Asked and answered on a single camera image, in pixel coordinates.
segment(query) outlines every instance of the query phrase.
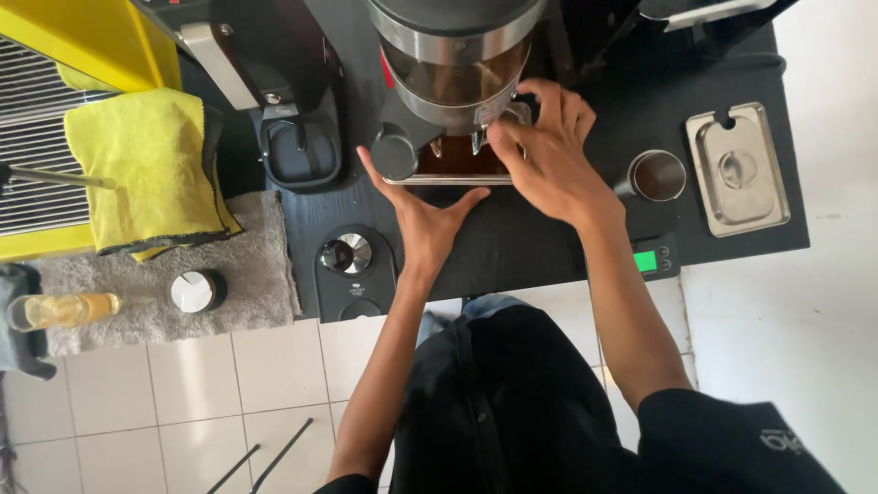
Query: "black cloth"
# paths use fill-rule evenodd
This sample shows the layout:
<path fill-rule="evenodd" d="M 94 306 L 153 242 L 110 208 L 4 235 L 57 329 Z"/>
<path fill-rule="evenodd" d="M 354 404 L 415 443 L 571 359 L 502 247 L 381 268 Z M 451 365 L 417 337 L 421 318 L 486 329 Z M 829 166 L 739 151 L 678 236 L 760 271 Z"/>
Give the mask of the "black cloth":
<path fill-rule="evenodd" d="M 458 319 L 415 354 L 391 492 L 842 492 L 770 403 L 647 396 L 639 454 L 601 383 L 539 309 Z M 320 494 L 375 492 L 346 476 Z"/>

